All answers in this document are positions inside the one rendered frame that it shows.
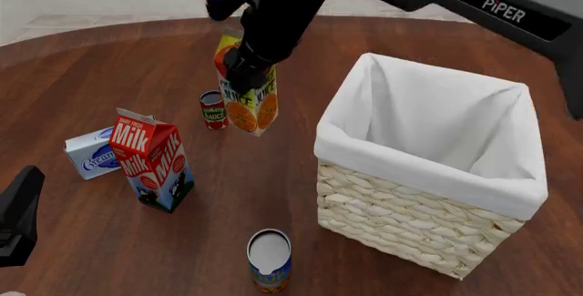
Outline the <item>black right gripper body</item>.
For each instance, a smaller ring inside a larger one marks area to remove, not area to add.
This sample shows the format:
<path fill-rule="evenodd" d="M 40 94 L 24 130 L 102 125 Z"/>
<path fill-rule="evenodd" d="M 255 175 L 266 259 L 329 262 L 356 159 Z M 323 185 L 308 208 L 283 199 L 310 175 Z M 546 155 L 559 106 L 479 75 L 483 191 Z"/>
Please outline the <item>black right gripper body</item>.
<path fill-rule="evenodd" d="M 230 71 L 249 69 L 269 73 L 273 66 L 285 59 L 285 47 L 278 43 L 252 48 L 246 42 L 238 41 L 230 46 Z"/>

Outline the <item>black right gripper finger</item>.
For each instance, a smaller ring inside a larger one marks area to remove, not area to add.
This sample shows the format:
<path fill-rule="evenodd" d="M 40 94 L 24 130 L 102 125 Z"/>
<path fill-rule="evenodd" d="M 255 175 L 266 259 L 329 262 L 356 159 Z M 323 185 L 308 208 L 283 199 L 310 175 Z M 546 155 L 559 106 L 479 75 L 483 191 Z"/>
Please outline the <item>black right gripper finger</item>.
<path fill-rule="evenodd" d="M 267 82 L 269 66 L 225 66 L 226 79 L 236 93 L 245 95 L 250 90 L 257 89 Z"/>

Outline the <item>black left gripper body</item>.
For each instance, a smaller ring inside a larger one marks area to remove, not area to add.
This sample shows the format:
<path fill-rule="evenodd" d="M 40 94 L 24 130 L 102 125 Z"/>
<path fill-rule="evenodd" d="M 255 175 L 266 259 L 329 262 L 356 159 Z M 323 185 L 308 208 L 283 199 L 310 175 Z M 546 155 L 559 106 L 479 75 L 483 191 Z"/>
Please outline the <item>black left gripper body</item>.
<path fill-rule="evenodd" d="M 37 241 L 36 235 L 0 230 L 0 268 L 24 266 Z"/>

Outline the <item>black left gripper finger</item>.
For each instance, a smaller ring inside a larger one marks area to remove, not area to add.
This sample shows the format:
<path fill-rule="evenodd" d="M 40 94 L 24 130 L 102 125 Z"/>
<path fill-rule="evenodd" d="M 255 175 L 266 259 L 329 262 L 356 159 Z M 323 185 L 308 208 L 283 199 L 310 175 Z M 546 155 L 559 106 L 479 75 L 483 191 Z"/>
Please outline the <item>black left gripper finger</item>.
<path fill-rule="evenodd" d="M 37 208 L 45 175 L 38 167 L 26 166 L 0 194 L 0 229 L 36 239 Z"/>

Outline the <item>orange juice carton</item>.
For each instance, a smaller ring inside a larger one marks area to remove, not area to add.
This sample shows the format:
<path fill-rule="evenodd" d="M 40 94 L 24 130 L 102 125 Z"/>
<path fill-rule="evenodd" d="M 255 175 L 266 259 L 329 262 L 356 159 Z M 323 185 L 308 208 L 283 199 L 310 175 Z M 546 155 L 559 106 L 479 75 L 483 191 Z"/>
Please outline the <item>orange juice carton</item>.
<path fill-rule="evenodd" d="M 238 93 L 235 90 L 235 83 L 227 79 L 227 72 L 235 63 L 241 40 L 241 30 L 225 27 L 213 63 L 230 123 L 259 137 L 279 113 L 276 66 L 264 71 L 264 79 L 260 80 L 257 87 L 252 87 L 245 94 Z"/>

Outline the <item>wicker basket with white liner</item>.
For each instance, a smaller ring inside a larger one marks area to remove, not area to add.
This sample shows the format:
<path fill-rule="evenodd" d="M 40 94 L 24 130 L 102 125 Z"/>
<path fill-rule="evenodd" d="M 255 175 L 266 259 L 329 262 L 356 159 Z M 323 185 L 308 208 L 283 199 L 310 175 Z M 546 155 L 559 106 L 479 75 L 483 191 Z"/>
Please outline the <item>wicker basket with white liner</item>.
<path fill-rule="evenodd" d="M 463 279 L 547 199 L 526 85 L 361 55 L 317 125 L 319 224 Z"/>

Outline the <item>red tomato sauce can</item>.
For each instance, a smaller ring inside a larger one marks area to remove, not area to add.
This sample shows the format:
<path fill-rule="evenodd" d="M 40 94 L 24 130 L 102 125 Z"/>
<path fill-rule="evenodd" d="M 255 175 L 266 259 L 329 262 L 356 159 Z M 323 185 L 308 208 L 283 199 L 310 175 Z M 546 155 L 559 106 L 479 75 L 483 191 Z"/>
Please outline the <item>red tomato sauce can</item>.
<path fill-rule="evenodd" d="M 199 98 L 205 125 L 211 130 L 221 130 L 229 125 L 227 111 L 219 90 L 210 90 Z"/>

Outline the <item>white cream cheese box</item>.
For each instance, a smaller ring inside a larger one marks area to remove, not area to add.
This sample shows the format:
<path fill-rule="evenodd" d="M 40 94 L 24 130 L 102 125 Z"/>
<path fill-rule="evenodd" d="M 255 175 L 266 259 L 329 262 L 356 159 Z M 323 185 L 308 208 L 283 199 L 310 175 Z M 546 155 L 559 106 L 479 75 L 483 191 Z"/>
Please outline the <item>white cream cheese box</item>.
<path fill-rule="evenodd" d="M 113 128 L 103 128 L 64 142 L 67 157 L 84 180 L 121 169 L 109 146 L 112 132 Z"/>

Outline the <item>red and white milk carton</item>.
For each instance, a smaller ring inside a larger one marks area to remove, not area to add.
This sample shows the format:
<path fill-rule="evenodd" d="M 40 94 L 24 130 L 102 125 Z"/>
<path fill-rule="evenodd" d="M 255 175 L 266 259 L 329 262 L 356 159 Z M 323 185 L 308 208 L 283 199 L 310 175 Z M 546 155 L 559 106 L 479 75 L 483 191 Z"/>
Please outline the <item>red and white milk carton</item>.
<path fill-rule="evenodd" d="M 138 200 L 173 212 L 194 187 L 177 127 L 126 109 L 117 113 L 109 146 Z"/>

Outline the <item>blue soup can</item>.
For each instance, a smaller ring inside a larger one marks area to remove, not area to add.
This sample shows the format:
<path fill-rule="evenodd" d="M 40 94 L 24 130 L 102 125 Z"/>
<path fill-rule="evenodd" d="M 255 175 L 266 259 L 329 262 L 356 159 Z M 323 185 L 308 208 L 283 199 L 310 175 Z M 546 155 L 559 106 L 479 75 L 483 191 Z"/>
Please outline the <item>blue soup can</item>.
<path fill-rule="evenodd" d="M 247 249 L 252 281 L 264 293 L 277 293 L 289 284 L 292 270 L 292 244 L 281 230 L 259 230 Z"/>

